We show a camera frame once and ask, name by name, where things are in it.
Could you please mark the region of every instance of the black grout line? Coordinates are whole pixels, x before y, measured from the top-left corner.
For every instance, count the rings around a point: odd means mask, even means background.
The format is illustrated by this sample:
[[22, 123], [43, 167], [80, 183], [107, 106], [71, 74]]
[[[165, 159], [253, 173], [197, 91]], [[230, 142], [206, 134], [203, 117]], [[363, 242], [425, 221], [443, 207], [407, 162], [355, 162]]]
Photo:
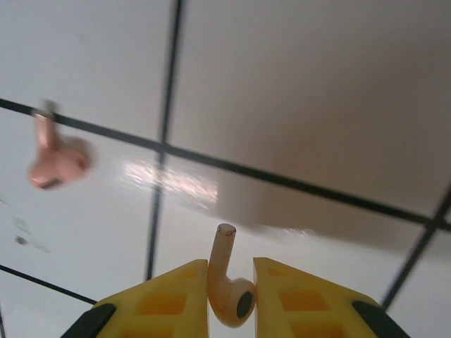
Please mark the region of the black grout line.
[[89, 303], [92, 305], [94, 305], [96, 303], [96, 301], [91, 298], [87, 298], [85, 296], [82, 296], [81, 294], [76, 294], [75, 292], [69, 291], [67, 289], [63, 289], [62, 287], [57, 287], [54, 284], [45, 282], [44, 280], [40, 280], [40, 279], [30, 276], [30, 275], [26, 275], [25, 273], [21, 273], [20, 271], [8, 268], [4, 265], [0, 265], [0, 270], [4, 271], [5, 273], [10, 273], [16, 277], [23, 278], [24, 280], [28, 280], [30, 282], [39, 284], [43, 287], [47, 287], [47, 288], [57, 291], [61, 294], [65, 294], [66, 296], [73, 297], [75, 299], [78, 299], [79, 301], [84, 301], [85, 303]]
[[[21, 104], [16, 104], [7, 100], [0, 99], [0, 108], [9, 109], [18, 113], [31, 114], [32, 108]], [[218, 169], [230, 171], [232, 173], [237, 173], [247, 177], [262, 180], [264, 182], [273, 183], [286, 187], [288, 189], [297, 190], [299, 192], [304, 192], [314, 196], [323, 197], [325, 199], [330, 199], [338, 203], [344, 203], [357, 208], [363, 208], [368, 211], [373, 211], [375, 213], [381, 213], [383, 215], [389, 215], [394, 218], [401, 220], [407, 220], [416, 224], [429, 224], [432, 220], [431, 218], [419, 215], [418, 213], [413, 213], [411, 211], [403, 210], [398, 207], [389, 206], [387, 204], [382, 204], [376, 201], [358, 197], [352, 194], [346, 194], [344, 192], [339, 192], [333, 189], [321, 187], [315, 184], [295, 180], [282, 175], [269, 173], [264, 170], [259, 170], [256, 168], [251, 168], [245, 165], [240, 165], [230, 161], [224, 161], [219, 158], [214, 158], [212, 156], [207, 156], [204, 154], [199, 154], [195, 151], [190, 151], [187, 149], [182, 149], [176, 146], [171, 146], [170, 144], [162, 144], [150, 139], [145, 139], [143, 137], [138, 137], [125, 132], [119, 132], [117, 130], [112, 130], [106, 127], [101, 127], [94, 125], [92, 123], [84, 122], [81, 120], [76, 120], [74, 118], [69, 118], [63, 115], [56, 114], [56, 122], [66, 125], [68, 127], [73, 127], [79, 130], [91, 132], [94, 134], [99, 134], [110, 139], [123, 141], [129, 144], [134, 144], [136, 146], [142, 146], [146, 149], [150, 149], [159, 153], [172, 155], [179, 158], [184, 158], [189, 161], [194, 161]], [[451, 231], [451, 224], [444, 222], [439, 225], [439, 228], [445, 231]]]
[[1, 316], [1, 303], [0, 303], [0, 337], [6, 338], [5, 326], [3, 324], [3, 317]]
[[166, 152], [165, 147], [168, 144], [169, 127], [171, 123], [171, 113], [172, 113], [172, 96], [175, 86], [175, 72], [178, 59], [178, 49], [180, 44], [180, 28], [182, 25], [182, 15], [183, 15], [183, 0], [174, 1], [173, 9], [173, 21], [171, 22], [171, 45], [168, 54], [168, 72], [166, 77], [166, 90], [164, 92], [164, 103], [163, 110], [161, 111], [161, 129], [159, 131], [159, 139], [161, 140], [161, 145], [163, 149], [158, 155], [158, 170], [157, 170], [157, 180], [154, 186], [154, 195], [152, 201], [152, 218], [150, 225], [150, 238], [149, 238], [149, 256], [147, 259], [147, 274], [146, 278], [150, 280], [154, 273], [154, 260], [156, 252], [156, 238], [158, 237], [158, 230], [160, 224], [160, 211], [162, 205], [163, 194], [161, 190], [162, 186], [162, 175], [164, 175], [164, 166], [166, 164]]
[[408, 256], [408, 259], [402, 266], [400, 272], [395, 278], [395, 281], [392, 283], [392, 286], [385, 295], [381, 305], [385, 311], [388, 310], [391, 303], [401, 290], [401, 287], [406, 281], [410, 272], [417, 263], [418, 259], [421, 257], [422, 253], [424, 252], [428, 244], [431, 242], [434, 234], [438, 229], [439, 224], [445, 222], [444, 217], [448, 209], [450, 209], [450, 207], [451, 207], [451, 185], [448, 187], [446, 195], [443, 197], [443, 200], [441, 201], [437, 211], [435, 212], [434, 219], [432, 220], [430, 226], [424, 231], [423, 235], [412, 249], [412, 252]]

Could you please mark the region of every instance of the pink earbud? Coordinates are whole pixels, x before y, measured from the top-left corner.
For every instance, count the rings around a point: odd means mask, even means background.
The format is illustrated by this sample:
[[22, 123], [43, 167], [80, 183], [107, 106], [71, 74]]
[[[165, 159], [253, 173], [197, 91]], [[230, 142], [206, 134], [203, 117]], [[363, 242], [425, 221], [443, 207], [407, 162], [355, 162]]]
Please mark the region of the pink earbud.
[[40, 189], [52, 189], [62, 183], [81, 178], [89, 168], [89, 159], [58, 139], [52, 113], [53, 104], [47, 102], [47, 111], [35, 111], [38, 154], [30, 169], [31, 184]]

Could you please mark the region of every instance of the white tile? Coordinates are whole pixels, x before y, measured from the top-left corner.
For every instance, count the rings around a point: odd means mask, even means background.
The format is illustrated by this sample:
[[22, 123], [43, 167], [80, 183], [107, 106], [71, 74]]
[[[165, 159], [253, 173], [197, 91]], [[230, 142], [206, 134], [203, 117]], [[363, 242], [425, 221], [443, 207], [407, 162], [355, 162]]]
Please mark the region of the white tile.
[[155, 138], [170, 1], [2, 1], [0, 98]]
[[[421, 228], [247, 177], [171, 158], [155, 272], [209, 258], [216, 227], [237, 227], [229, 276], [253, 278], [252, 258], [275, 259], [380, 301]], [[231, 332], [210, 315], [211, 337]]]
[[451, 172], [450, 11], [191, 0], [171, 142], [431, 214]]
[[0, 271], [8, 338], [59, 338], [92, 305]]
[[152, 187], [127, 168], [152, 168], [154, 152], [60, 126], [85, 141], [94, 165], [83, 180], [46, 192], [27, 181], [34, 121], [4, 109], [0, 120], [0, 264], [94, 300], [142, 282]]
[[412, 338], [450, 336], [451, 234], [439, 231], [388, 314]]

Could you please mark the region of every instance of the wireless earbud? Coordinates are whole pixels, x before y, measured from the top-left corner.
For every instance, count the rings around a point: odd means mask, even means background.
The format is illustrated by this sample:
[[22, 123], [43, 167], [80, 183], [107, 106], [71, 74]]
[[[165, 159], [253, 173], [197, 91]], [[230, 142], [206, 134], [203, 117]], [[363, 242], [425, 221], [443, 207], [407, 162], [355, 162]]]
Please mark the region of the wireless earbud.
[[255, 306], [255, 286], [249, 280], [227, 277], [236, 229], [220, 224], [211, 249], [207, 294], [216, 317], [229, 327], [241, 326]]
[[47, 102], [47, 111], [36, 110], [37, 160], [29, 173], [31, 184], [40, 189], [52, 189], [62, 183], [81, 178], [89, 168], [89, 159], [81, 151], [58, 139], [53, 118], [54, 105]]

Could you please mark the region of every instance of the black rubber tip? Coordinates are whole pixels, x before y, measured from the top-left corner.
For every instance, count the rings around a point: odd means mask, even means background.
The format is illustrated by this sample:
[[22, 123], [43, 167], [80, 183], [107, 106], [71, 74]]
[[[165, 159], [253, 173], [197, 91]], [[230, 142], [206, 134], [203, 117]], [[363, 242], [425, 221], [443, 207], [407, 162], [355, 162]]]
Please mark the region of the black rubber tip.
[[237, 317], [239, 319], [246, 317], [252, 307], [252, 303], [254, 302], [254, 295], [252, 293], [245, 292], [237, 305]]

